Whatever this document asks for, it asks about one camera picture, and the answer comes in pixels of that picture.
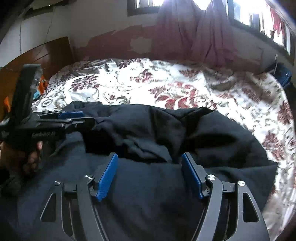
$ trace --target mattress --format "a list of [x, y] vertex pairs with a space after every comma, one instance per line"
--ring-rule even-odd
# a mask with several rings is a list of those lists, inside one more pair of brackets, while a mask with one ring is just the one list
[[72, 101], [145, 104], [166, 109], [207, 107], [249, 130], [278, 163], [263, 211], [271, 240], [295, 211], [294, 120], [284, 90], [268, 73], [253, 75], [193, 63], [130, 60], [81, 61], [49, 80], [33, 111], [62, 110]]

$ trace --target black cloth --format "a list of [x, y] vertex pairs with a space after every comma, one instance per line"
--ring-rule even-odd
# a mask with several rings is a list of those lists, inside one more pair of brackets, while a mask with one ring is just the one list
[[92, 174], [110, 152], [118, 154], [119, 166], [98, 207], [110, 241], [192, 238], [202, 205], [186, 191], [179, 164], [184, 152], [222, 181], [245, 181], [261, 210], [267, 201], [276, 163], [249, 131], [217, 111], [84, 102], [64, 111], [83, 111], [97, 124], [68, 135], [18, 198], [0, 198], [0, 223], [19, 238], [28, 239], [55, 180], [75, 182]]

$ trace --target pink curtain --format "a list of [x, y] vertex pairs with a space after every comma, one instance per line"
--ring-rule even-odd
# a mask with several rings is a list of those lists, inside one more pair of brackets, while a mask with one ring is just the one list
[[201, 10], [193, 0], [165, 0], [161, 6], [152, 55], [157, 59], [186, 59], [226, 67], [235, 59], [233, 34], [221, 0]]

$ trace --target blue rubber pad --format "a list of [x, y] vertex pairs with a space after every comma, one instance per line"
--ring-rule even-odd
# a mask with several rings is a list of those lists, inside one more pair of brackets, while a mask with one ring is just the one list
[[182, 155], [181, 165], [183, 178], [191, 189], [193, 196], [199, 200], [203, 199], [204, 195], [202, 193], [202, 182], [198, 178], [192, 164], [190, 163], [190, 160], [185, 153]]
[[59, 114], [58, 119], [72, 119], [72, 118], [83, 118], [85, 117], [82, 111], [74, 111], [74, 112], [62, 112]]
[[116, 173], [117, 167], [118, 167], [118, 156], [117, 154], [114, 154], [98, 183], [98, 193], [96, 195], [96, 198], [99, 201], [101, 201], [103, 198], [107, 196], [112, 180]]

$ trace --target brown wooden headboard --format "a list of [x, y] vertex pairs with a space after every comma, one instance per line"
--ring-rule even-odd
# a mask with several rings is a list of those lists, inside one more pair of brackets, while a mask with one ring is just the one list
[[4, 99], [12, 96], [24, 64], [41, 64], [43, 76], [49, 80], [63, 67], [74, 63], [68, 37], [55, 39], [37, 46], [8, 63], [0, 70], [0, 120], [4, 115]]

